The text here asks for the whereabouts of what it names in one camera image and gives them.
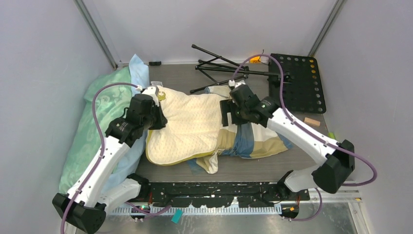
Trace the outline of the blue beige checkered pillow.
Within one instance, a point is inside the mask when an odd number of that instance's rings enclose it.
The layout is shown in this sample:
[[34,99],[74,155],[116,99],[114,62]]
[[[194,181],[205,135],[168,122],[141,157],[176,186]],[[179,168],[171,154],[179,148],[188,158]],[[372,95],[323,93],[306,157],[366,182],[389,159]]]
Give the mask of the blue beige checkered pillow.
[[292,147],[293,144],[284,136],[261,125],[254,123],[229,124],[219,131],[215,152],[208,156],[190,159],[187,163],[194,175],[203,171],[215,174],[218,172],[220,156],[257,159],[285,152]]

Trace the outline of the white quilted pillow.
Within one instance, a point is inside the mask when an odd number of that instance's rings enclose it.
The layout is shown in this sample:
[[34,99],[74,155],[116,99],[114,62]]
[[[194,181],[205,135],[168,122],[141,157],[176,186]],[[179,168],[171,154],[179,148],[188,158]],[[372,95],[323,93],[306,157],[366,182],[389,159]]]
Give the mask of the white quilted pillow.
[[212,86],[206,94],[187,95],[160,86],[158,98],[167,123],[149,131],[146,158],[168,166],[212,155],[223,127],[220,102],[229,98],[229,91],[227,86]]

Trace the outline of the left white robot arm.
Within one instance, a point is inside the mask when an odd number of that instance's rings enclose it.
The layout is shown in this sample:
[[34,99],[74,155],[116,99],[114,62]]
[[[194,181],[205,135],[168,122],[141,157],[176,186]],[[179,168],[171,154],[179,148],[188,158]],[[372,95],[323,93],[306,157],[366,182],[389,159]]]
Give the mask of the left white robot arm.
[[119,160],[143,133],[162,129],[166,123],[156,94],[148,94],[146,89],[131,98],[122,116],[108,125],[101,146],[77,183],[65,194],[56,193],[52,200],[62,219],[64,234],[74,234],[77,230],[94,234],[107,213],[132,198],[143,202],[149,197],[149,188],[144,185],[147,180],[135,174],[127,176],[107,195],[102,189]]

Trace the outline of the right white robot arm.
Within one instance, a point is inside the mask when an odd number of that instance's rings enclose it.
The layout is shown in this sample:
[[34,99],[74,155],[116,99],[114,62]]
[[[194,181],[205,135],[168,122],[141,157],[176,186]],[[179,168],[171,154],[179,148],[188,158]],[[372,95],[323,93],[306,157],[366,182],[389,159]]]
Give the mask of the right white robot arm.
[[289,111],[284,111],[271,97],[260,100],[243,82],[229,81],[230,99],[221,101],[222,121],[241,125],[254,123],[281,134],[304,150],[316,163],[306,169],[288,171],[275,186],[282,200],[291,200],[298,192],[320,188],[335,194],[355,168],[348,151],[354,145],[338,142],[314,130]]

